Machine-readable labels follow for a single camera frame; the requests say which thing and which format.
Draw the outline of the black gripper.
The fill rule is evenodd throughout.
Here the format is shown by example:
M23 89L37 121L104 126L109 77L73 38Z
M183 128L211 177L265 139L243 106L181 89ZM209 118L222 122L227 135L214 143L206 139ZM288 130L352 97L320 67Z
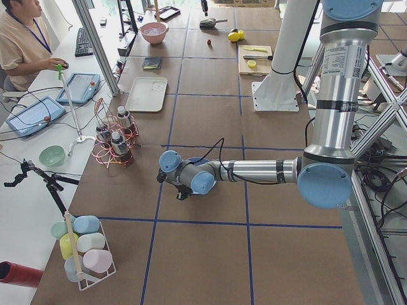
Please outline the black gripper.
M168 178L167 174L163 170L158 171L158 175L156 176L156 179L160 184L163 184L164 182L166 182L168 184L173 185L177 189L177 194L176 194L177 200L185 200L190 195L192 195L192 190L190 187L170 180Z

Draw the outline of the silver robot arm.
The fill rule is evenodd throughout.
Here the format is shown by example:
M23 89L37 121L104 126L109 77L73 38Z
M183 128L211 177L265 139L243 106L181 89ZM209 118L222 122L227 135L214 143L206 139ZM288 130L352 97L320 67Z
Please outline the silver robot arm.
M302 156L277 160L182 159L175 151L159 159L158 182L168 182L183 200L207 194L217 181L274 185L295 183L319 208L344 205L352 194L355 155L350 150L366 48L377 35L381 1L289 1L273 53L271 71L256 83L257 111L288 111L295 105L295 70L318 8L323 9L321 87L314 132Z

